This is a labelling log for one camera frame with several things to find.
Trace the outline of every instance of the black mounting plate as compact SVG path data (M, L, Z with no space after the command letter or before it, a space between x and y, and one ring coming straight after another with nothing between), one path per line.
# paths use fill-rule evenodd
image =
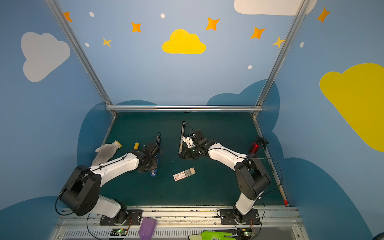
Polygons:
M220 220L222 225L239 225L235 221L235 215L233 209L219 209L220 212ZM256 209L252 209L247 217L247 221L244 223L245 225L251 225L251 221L249 218L252 218L254 225L260 225L260 216L259 212Z
M131 226L138 226L141 223L143 210L140 209L127 209L127 221L121 226L128 226L131 223ZM102 215L100 220L100 226L119 226L116 224L116 221L113 218Z

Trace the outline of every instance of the green mat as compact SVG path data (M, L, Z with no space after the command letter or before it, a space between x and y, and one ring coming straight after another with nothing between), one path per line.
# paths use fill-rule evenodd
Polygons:
M208 139L239 153L247 153L257 132L249 113L119 113L106 143L117 140L122 144L113 159L133 149L135 142L156 141L153 136L161 132L157 175L136 170L124 173L101 188L100 194L117 199L126 205L234 205L240 195L235 172L224 164L200 157L197 161L180 159L179 150L182 121L194 130L200 129ZM265 157L259 150L258 157ZM277 185L270 166L265 160L273 181L269 190ZM173 175L194 167L196 174L175 182ZM266 205L284 205L278 190L263 197Z

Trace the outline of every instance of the red object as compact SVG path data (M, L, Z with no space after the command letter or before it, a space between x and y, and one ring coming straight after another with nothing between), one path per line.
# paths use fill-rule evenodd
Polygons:
M259 148L260 148L260 145L254 142L251 146L251 149L249 150L249 154L256 153L259 150Z

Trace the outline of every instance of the lime green rubber glove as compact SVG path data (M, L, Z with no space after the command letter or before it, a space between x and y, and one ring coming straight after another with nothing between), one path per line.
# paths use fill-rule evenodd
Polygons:
M233 237L227 237L232 235L232 233L228 232L204 231L200 235L203 240L236 240Z

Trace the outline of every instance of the star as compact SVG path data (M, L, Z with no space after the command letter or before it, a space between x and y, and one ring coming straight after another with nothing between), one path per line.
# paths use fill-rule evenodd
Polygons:
M258 28L255 28L255 32L253 33L253 35L251 36L251 39L253 38L258 38L260 39L262 37L262 33L264 32L265 28L264 29L258 29Z
M133 22L131 22L131 24L133 26L132 32L137 31L137 32L141 33L141 30L140 30L141 23L134 24Z
M272 46L273 46L273 45L277 45L277 46L280 48L281 43L284 42L284 41L285 41L285 39L281 40L281 39L280 39L280 36L278 36L278 37L277 37L277 42L274 43L274 44L272 44Z
M216 25L220 21L220 19L212 20L208 18L208 26L206 30L213 29L216 31Z
M103 45L108 45L109 47L111 47L111 46L109 45L109 42L112 41L112 40L107 41L107 40L105 40L104 38L103 38L103 40L104 40Z
M66 18L68 21L72 22L72 19L70 18L70 12L64 13L64 16L65 16L65 18Z
M317 18L317 20L321 20L321 23L323 23L325 17L326 17L328 14L330 14L330 13L331 13L331 12L328 12L328 11L325 10L325 8L324 8L323 12L322 12L321 15Z

